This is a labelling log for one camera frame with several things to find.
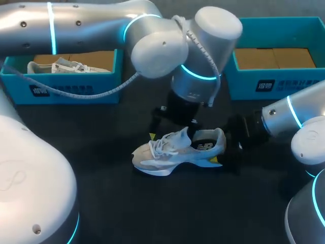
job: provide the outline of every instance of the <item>new balance logo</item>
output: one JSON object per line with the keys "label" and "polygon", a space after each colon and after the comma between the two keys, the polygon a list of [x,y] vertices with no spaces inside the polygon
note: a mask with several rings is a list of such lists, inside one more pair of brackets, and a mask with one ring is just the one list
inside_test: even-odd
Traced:
{"label": "new balance logo", "polygon": [[199,151],[205,151],[205,150],[209,150],[213,147],[213,143],[205,143],[205,144],[200,144],[198,145],[197,150]]}

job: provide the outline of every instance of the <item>dark floor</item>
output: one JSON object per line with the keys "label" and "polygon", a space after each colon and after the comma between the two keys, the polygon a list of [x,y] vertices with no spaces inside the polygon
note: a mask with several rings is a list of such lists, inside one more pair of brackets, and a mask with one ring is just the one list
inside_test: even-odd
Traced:
{"label": "dark floor", "polygon": [[[124,79],[131,73],[126,69]],[[306,180],[289,143],[252,151],[240,175],[192,165],[162,178],[134,170],[131,153],[149,140],[150,111],[165,104],[168,90],[168,78],[138,80],[124,90],[119,105],[17,108],[27,126],[72,164],[81,243],[288,244],[284,212]],[[198,119],[216,128],[233,112],[268,103],[231,103],[223,81],[214,108],[201,110]]]}

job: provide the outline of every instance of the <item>sneaker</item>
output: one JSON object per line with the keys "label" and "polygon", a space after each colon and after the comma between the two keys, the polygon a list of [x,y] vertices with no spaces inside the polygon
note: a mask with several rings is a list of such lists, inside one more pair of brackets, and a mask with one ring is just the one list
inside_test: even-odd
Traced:
{"label": "sneaker", "polygon": [[27,65],[28,74],[62,74],[62,73],[102,73],[110,72],[105,69],[89,67],[75,61],[68,61],[62,57],[53,64],[39,65],[29,62]]}
{"label": "sneaker", "polygon": [[226,148],[223,130],[199,130],[191,141],[188,127],[164,135],[162,139],[149,141],[132,154],[133,165],[144,173],[155,176],[169,175],[179,164],[192,163],[200,167],[220,167],[215,156]]}

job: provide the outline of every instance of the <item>logo on box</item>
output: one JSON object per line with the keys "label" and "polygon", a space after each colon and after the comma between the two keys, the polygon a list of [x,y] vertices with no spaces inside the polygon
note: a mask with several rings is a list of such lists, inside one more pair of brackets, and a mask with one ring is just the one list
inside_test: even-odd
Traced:
{"label": "logo on box", "polygon": [[256,87],[256,92],[270,92],[274,86],[275,80],[259,80]]}
{"label": "logo on box", "polygon": [[30,91],[34,97],[49,97],[50,96],[50,93],[44,88],[40,88],[36,85],[30,85],[29,88],[30,88]]}

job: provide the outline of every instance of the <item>cardboard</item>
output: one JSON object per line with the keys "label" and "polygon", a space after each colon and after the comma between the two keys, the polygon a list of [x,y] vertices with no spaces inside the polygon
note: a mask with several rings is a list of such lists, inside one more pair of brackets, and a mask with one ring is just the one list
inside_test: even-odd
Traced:
{"label": "cardboard", "polygon": [[71,54],[70,61],[80,62],[90,67],[113,71],[114,51],[99,51]]}
{"label": "cardboard", "polygon": [[241,70],[316,68],[307,48],[239,48],[235,54]]}
{"label": "cardboard", "polygon": [[272,49],[239,48],[235,54],[241,70],[279,68]]}
{"label": "cardboard", "polygon": [[307,48],[274,48],[280,69],[316,68]]}
{"label": "cardboard", "polygon": [[36,55],[34,62],[37,64],[52,64],[60,57],[69,61],[75,61],[90,67],[113,71],[114,51],[99,51],[78,54],[59,54],[59,55]]}
{"label": "cardboard", "polygon": [[48,65],[55,63],[60,57],[66,60],[70,60],[70,54],[59,54],[59,55],[36,55],[34,62],[39,65]]}

